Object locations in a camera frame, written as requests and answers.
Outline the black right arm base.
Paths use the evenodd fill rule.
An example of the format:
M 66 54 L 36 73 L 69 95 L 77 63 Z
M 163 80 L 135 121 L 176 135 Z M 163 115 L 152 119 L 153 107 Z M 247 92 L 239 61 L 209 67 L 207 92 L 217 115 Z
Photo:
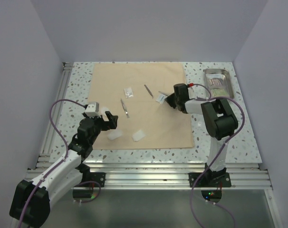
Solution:
M 205 200 L 212 202 L 219 202 L 222 198 L 222 188 L 231 186 L 230 175 L 226 168 L 221 171 L 207 170 L 195 185 L 196 188 L 208 188 L 201 190 L 201 193 Z

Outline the small clear packet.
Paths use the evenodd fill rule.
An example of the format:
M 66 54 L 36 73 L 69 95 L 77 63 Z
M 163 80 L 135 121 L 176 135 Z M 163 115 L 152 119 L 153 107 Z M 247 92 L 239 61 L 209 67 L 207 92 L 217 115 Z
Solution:
M 134 97 L 133 91 L 131 87 L 124 88 L 124 93 L 126 98 Z
M 157 97 L 156 101 L 157 101 L 158 103 L 162 104 L 162 103 L 165 101 L 166 98 L 167 98 L 166 95 L 164 95 L 164 94 L 159 94 L 159 96 Z

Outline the green printed glove packet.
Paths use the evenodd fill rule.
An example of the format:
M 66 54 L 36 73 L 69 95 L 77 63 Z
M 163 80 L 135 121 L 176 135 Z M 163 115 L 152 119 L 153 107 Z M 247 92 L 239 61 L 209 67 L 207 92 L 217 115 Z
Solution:
M 218 97 L 218 96 L 230 97 L 229 92 L 227 92 L 227 90 L 224 88 L 211 89 L 211 95 L 212 97 Z

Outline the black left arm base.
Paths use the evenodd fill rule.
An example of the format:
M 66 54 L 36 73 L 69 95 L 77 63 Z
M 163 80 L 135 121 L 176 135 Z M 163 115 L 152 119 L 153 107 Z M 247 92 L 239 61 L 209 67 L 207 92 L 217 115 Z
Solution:
M 90 201 L 99 196 L 105 186 L 106 174 L 104 172 L 91 172 L 84 164 L 76 168 L 81 174 L 81 182 L 73 188 L 72 196 L 75 200 Z

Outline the purple printed glove packet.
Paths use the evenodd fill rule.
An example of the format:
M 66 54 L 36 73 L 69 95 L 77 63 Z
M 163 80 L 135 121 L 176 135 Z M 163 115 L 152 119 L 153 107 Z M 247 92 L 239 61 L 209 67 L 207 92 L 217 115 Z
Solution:
M 207 79 L 207 86 L 210 89 L 225 87 L 224 75 L 222 74 L 207 74 L 206 79 Z

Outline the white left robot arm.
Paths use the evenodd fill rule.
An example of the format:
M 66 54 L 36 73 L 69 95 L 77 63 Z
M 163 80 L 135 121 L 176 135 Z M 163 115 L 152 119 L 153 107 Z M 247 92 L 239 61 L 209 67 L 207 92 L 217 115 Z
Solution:
M 72 187 L 84 187 L 91 182 L 89 167 L 83 162 L 92 152 L 98 135 L 117 128 L 118 116 L 107 111 L 105 121 L 101 116 L 83 115 L 66 152 L 39 176 L 17 185 L 9 211 L 12 218 L 39 228 L 54 204 Z

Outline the white gauze pad top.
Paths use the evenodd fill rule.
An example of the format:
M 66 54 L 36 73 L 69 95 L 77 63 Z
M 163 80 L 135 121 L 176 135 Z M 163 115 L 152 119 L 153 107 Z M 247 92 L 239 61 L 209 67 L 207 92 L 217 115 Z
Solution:
M 107 108 L 107 107 L 102 107 L 101 109 L 100 109 L 100 113 L 101 113 L 101 115 L 103 115 L 103 116 L 106 116 L 106 112 L 109 112 L 110 110 Z

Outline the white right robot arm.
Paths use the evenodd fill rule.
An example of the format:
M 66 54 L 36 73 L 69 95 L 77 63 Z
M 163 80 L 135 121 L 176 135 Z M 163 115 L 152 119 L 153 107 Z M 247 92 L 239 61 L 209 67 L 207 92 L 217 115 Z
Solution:
M 238 128 L 237 118 L 227 97 L 190 98 L 189 88 L 194 84 L 175 84 L 174 92 L 165 101 L 184 114 L 201 114 L 205 128 L 211 137 L 210 153 L 206 162 L 207 170 L 203 180 L 208 186 L 220 182 L 219 172 L 226 170 L 227 140 Z

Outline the white gauze pad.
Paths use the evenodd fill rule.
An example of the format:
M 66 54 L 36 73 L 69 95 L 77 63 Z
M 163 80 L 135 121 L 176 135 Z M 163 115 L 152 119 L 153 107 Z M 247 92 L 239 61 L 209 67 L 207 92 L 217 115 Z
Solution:
M 121 130 L 115 129 L 115 130 L 112 130 L 107 135 L 107 138 L 112 141 L 112 140 L 115 140 L 115 139 L 121 137 L 122 135 L 123 135 L 123 132 Z
M 132 135 L 132 139 L 134 142 L 138 142 L 138 141 L 142 140 L 145 136 L 146 136 L 146 134 L 144 133 L 144 131 L 139 130 Z
M 103 115 L 103 116 L 106 116 L 106 112 L 109 112 L 110 110 L 107 108 L 107 107 L 102 107 L 101 109 L 100 109 L 100 113 L 101 113 L 101 115 Z

